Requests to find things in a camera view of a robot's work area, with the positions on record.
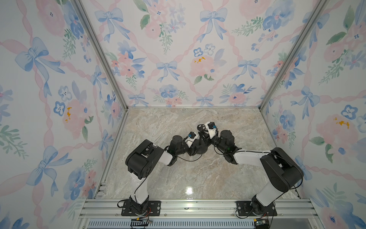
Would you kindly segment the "black microphone stand pole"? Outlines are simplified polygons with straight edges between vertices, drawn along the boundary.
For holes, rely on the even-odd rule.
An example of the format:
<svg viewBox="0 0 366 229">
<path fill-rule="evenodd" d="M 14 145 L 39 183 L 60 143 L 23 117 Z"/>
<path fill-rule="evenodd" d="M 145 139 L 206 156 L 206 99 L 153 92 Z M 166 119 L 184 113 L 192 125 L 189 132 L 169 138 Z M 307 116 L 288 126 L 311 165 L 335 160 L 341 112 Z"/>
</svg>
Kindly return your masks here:
<svg viewBox="0 0 366 229">
<path fill-rule="evenodd" d="M 197 126 L 198 134 L 201 138 L 206 137 L 206 126 L 205 124 L 200 124 Z"/>
</svg>

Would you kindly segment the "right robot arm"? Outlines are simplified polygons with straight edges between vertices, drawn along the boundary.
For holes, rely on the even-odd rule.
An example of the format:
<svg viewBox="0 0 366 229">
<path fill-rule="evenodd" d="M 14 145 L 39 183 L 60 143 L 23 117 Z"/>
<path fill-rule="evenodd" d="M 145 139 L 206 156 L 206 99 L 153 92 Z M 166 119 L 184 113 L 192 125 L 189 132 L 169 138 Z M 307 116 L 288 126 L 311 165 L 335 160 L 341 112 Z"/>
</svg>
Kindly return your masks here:
<svg viewBox="0 0 366 229">
<path fill-rule="evenodd" d="M 219 150 L 225 160 L 234 165 L 248 164 L 265 170 L 269 179 L 267 184 L 251 199 L 252 213 L 263 215 L 275 201 L 298 182 L 303 181 L 304 173 L 296 162 L 281 148 L 267 151 L 243 150 L 235 145 L 231 131 L 223 130 L 220 135 L 214 130 L 204 130 L 200 138 Z"/>
</svg>

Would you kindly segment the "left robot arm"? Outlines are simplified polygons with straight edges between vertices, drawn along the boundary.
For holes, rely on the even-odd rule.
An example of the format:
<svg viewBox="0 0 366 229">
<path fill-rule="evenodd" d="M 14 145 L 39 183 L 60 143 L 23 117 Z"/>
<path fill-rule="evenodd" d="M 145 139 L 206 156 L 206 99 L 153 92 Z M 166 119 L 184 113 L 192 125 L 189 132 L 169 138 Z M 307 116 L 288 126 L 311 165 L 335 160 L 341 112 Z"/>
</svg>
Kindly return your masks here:
<svg viewBox="0 0 366 229">
<path fill-rule="evenodd" d="M 161 148 L 147 139 L 144 140 L 129 154 L 125 162 L 131 175 L 133 190 L 127 203 L 129 211 L 136 215 L 149 212 L 147 180 L 159 162 L 170 167 L 183 154 L 201 156 L 207 149 L 205 141 L 195 133 L 189 134 L 186 138 L 179 135 L 173 136 L 170 145 L 166 148 Z"/>
</svg>

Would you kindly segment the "black round stand base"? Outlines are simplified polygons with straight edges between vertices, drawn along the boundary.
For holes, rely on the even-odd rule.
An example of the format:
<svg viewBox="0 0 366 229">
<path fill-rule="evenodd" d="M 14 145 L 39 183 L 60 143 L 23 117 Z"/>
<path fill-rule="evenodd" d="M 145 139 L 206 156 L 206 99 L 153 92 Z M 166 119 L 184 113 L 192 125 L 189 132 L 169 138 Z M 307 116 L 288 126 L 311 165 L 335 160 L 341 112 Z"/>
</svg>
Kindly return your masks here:
<svg viewBox="0 0 366 229">
<path fill-rule="evenodd" d="M 202 139 L 196 139 L 191 146 L 192 155 L 202 155 L 205 154 L 208 150 L 208 147 L 204 145 Z"/>
</svg>

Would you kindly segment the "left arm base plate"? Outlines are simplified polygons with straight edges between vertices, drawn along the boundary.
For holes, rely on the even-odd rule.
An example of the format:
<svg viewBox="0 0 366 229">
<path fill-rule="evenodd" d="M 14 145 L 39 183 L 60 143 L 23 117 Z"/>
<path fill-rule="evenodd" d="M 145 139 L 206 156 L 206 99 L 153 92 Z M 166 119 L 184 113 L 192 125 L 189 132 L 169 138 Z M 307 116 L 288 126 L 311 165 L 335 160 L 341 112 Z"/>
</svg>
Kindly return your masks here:
<svg viewBox="0 0 366 229">
<path fill-rule="evenodd" d="M 160 216 L 161 201 L 147 200 L 142 204 L 138 204 L 134 200 L 125 201 L 121 208 L 121 216 L 129 217 L 145 217 L 145 216 Z"/>
</svg>

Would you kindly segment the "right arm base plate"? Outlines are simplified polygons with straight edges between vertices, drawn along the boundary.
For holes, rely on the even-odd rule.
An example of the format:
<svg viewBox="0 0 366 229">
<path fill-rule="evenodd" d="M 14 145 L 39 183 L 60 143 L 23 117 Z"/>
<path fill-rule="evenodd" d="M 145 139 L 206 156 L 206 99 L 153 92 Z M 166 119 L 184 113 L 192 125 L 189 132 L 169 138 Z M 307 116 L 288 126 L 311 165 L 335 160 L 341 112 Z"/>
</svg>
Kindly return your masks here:
<svg viewBox="0 0 366 229">
<path fill-rule="evenodd" d="M 277 216 L 274 202 L 266 207 L 262 206 L 259 202 L 257 203 L 249 200 L 236 201 L 235 204 L 236 214 L 239 217 L 262 217 L 264 215 Z"/>
</svg>

